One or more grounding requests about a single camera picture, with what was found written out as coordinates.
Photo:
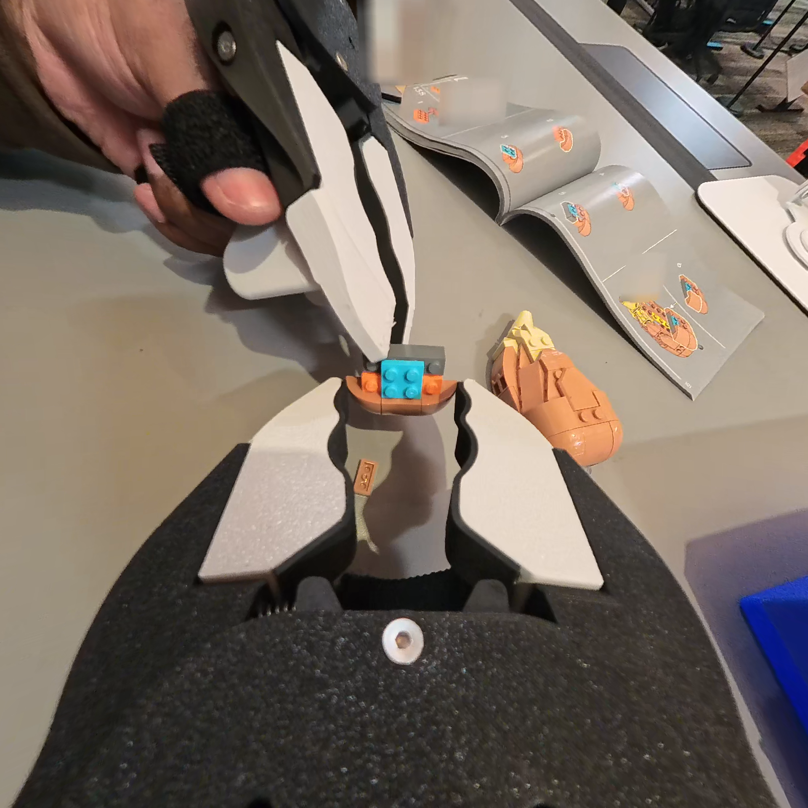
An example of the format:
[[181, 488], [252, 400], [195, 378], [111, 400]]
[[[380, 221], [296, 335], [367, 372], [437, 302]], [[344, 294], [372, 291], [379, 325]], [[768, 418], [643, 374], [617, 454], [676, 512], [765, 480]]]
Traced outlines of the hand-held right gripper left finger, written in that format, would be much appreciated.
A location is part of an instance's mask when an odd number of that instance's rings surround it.
[[356, 554], [346, 382], [330, 378], [251, 440], [199, 578], [271, 581], [279, 591], [334, 582]]

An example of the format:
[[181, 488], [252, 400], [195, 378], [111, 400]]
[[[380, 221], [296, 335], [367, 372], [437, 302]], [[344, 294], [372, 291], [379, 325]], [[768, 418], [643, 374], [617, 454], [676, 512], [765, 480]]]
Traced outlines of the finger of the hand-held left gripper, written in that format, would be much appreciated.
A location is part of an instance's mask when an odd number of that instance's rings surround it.
[[285, 221], [237, 230], [225, 252], [226, 278], [248, 300], [317, 285], [364, 355], [385, 359], [397, 301], [359, 195], [357, 144], [349, 145], [342, 122], [308, 68], [285, 45], [276, 45], [321, 182], [287, 204]]
[[382, 268], [395, 296], [391, 338], [409, 338], [415, 315], [415, 253], [387, 149], [374, 137], [356, 143], [359, 197], [376, 235]]

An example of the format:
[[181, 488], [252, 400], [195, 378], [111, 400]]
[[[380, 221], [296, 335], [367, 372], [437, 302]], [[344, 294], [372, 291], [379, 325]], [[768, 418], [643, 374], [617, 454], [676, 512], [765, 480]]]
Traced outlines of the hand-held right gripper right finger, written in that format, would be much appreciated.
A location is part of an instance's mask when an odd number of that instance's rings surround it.
[[456, 459], [446, 530], [452, 571], [598, 590], [595, 556], [553, 449], [527, 419], [474, 380], [457, 385]]

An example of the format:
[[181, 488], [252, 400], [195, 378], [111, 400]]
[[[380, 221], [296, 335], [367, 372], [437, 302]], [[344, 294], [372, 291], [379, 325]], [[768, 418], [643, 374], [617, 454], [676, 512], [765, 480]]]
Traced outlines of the brown tan brick model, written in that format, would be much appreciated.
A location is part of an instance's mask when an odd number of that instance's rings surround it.
[[582, 466], [610, 459], [622, 427], [606, 394], [521, 312], [494, 351], [490, 389]]

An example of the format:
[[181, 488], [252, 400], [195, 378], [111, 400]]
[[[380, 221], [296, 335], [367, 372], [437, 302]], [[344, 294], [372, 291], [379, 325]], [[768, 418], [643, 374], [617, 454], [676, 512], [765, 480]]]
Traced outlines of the small brown blue brick assembly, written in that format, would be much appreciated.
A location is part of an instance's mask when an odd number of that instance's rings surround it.
[[380, 361], [366, 359], [357, 377], [346, 377], [363, 409], [380, 415], [433, 415], [455, 394], [457, 382], [444, 377], [445, 349], [396, 345]]

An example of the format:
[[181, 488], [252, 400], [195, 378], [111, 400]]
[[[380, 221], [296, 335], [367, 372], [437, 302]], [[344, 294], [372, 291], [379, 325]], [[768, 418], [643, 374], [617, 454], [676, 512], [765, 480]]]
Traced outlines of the blue plastic bin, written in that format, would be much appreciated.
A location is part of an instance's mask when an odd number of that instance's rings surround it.
[[807, 578], [742, 597], [739, 607], [806, 728]]

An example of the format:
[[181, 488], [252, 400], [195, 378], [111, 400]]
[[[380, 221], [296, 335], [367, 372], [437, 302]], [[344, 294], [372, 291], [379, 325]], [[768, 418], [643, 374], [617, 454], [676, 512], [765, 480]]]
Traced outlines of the grey desk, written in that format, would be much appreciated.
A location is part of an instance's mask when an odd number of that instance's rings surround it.
[[[413, 337], [487, 377], [522, 308], [609, 395], [623, 446], [593, 477], [700, 604], [781, 805], [805, 804], [798, 721], [736, 600], [806, 574], [806, 316], [640, 141], [608, 162], [658, 186], [762, 323], [690, 401], [624, 337], [560, 238], [490, 219], [473, 170], [398, 142], [419, 262]], [[157, 237], [121, 178], [2, 162], [2, 806], [12, 805], [99, 605], [237, 443], [351, 366], [306, 298], [249, 304]]]

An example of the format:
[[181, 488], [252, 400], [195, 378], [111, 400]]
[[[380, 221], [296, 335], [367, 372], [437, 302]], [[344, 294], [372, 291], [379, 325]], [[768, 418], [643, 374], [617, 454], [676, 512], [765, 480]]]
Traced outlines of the person's left hand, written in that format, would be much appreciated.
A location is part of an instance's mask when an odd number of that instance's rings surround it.
[[219, 216], [191, 205], [157, 165], [168, 103], [221, 88], [181, 1], [15, 2], [46, 95], [126, 175], [144, 167], [133, 194], [167, 239], [222, 255], [236, 225], [262, 226], [282, 213], [271, 180], [251, 168], [210, 175], [201, 189]]

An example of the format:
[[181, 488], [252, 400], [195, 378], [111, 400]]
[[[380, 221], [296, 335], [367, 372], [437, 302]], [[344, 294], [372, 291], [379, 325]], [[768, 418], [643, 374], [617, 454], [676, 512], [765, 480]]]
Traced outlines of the grey instruction booklet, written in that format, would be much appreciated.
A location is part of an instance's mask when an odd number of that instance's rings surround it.
[[512, 103], [486, 115], [452, 110], [495, 87], [448, 76], [382, 95], [402, 138], [489, 177], [498, 225], [533, 217], [550, 226], [638, 349], [695, 399], [762, 312], [715, 281], [646, 177], [600, 165], [601, 138], [581, 115]]

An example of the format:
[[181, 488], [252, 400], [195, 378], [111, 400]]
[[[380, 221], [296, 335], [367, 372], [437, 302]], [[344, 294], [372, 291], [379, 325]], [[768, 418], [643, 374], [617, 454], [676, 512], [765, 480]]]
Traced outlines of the white tablet stand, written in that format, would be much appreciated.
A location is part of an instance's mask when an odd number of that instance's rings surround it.
[[702, 207], [807, 310], [807, 268], [792, 254], [784, 229], [792, 221], [785, 204], [800, 187], [780, 176], [731, 178], [702, 183]]

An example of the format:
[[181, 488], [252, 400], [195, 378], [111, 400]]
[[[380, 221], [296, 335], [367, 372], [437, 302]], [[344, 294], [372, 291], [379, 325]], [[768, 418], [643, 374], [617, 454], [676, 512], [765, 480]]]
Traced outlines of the black office chair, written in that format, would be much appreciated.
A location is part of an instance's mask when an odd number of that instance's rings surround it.
[[720, 68], [708, 45], [726, 19], [727, 1], [659, 1], [642, 35], [697, 82], [714, 84]]

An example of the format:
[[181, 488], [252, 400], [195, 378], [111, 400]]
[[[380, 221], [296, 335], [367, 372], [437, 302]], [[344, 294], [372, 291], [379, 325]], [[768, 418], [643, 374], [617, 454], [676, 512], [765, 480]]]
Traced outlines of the white round disc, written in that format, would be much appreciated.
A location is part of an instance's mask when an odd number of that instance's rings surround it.
[[807, 268], [807, 186], [805, 181], [785, 204], [791, 222], [784, 229], [784, 239], [792, 254]]

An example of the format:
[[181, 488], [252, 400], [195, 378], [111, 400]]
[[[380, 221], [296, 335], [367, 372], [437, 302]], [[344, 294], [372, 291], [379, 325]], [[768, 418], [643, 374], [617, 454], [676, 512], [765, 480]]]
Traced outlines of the black tripod stand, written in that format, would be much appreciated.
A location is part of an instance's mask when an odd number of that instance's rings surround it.
[[[773, 35], [773, 32], [784, 22], [793, 8], [797, 8], [799, 12], [798, 19], [773, 48], [765, 50], [763, 47], [764, 42]], [[755, 85], [763, 73], [772, 65], [773, 61], [781, 54], [785, 58], [784, 95], [773, 105], [758, 105], [756, 108], [765, 114], [783, 113], [791, 116], [803, 111], [803, 107], [799, 106], [798, 100], [803, 96], [803, 86], [806, 85], [807, 79], [807, 44], [806, 42], [793, 44], [793, 40], [798, 34], [806, 34], [806, 2], [788, 1], [778, 3], [773, 7], [773, 10], [777, 11], [776, 16], [773, 19], [766, 20], [763, 24], [763, 32], [758, 39], [747, 42], [741, 47], [743, 54], [753, 57], [760, 64], [735, 95], [726, 102], [727, 109], [735, 116], [742, 114], [739, 107], [742, 96]]]

